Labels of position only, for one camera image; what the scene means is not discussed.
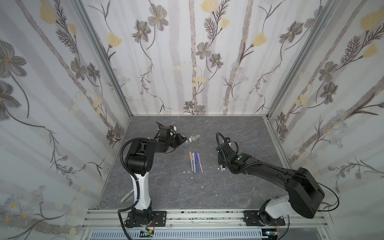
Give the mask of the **purple capped pink pen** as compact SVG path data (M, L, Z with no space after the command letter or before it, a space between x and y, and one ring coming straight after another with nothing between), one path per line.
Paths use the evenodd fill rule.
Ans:
M204 171L203 171L203 167L202 167L201 155L199 153L197 153L197 157L198 157L200 172L203 173Z

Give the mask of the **dark blue pen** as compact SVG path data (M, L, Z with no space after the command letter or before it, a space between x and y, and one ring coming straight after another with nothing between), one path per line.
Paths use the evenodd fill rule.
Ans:
M197 155L197 153L194 153L194 157L195 157L196 172L199 173L200 169L199 169L199 162L198 162L198 155Z

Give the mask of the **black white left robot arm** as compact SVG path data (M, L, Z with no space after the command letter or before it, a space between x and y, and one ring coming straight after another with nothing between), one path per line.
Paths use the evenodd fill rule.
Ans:
M128 208L126 227L135 224L147 225L154 221L152 200L149 194L149 171L152 169L156 153L168 153L168 149L177 149L188 139L177 133L177 127L164 126L159 122L154 138L133 138L120 150L120 162L129 173L134 185L135 202Z

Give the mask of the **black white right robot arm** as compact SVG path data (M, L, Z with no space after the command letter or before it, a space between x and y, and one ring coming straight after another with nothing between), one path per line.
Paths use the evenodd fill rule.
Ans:
M283 197L266 200L255 217L245 216L246 222L268 226L291 214L298 214L306 219L315 217L325 193L307 169L286 169L262 162L248 154L238 154L226 141L218 143L216 151L219 165L234 175L256 176L287 192Z

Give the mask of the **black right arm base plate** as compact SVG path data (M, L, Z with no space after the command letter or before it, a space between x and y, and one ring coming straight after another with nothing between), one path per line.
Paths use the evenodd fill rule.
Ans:
M286 222L283 217L273 219L264 211L244 211L243 221L248 227L278 227L286 226Z

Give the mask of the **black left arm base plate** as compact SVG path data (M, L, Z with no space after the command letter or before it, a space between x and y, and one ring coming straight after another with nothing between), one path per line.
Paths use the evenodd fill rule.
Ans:
M165 227L167 220L166 211L152 211L143 212L135 211L129 212L124 226L127 228L133 227Z

